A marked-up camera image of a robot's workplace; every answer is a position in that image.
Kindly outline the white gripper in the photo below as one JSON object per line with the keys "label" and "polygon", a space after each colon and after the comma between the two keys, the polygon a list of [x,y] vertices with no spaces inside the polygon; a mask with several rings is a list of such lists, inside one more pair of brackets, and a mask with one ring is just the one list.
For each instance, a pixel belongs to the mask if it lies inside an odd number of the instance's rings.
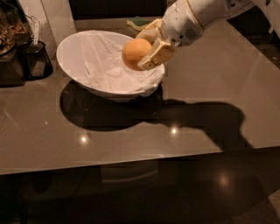
{"label": "white gripper", "polygon": [[204,29],[188,0],[177,0],[166,10],[163,19],[155,19],[136,35],[137,39],[145,39],[152,44],[137,66],[141,70],[154,69],[174,56],[175,47],[189,46],[203,33]]}

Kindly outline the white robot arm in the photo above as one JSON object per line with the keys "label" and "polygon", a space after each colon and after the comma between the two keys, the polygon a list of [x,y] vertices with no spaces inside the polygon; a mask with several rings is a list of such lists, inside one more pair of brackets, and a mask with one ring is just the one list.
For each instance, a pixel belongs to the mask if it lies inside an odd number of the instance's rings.
{"label": "white robot arm", "polygon": [[213,23],[238,16],[254,5],[280,36],[280,0],[177,0],[162,18],[155,19],[137,35],[152,44],[137,66],[141,70],[151,70],[164,64],[178,47],[191,45]]}

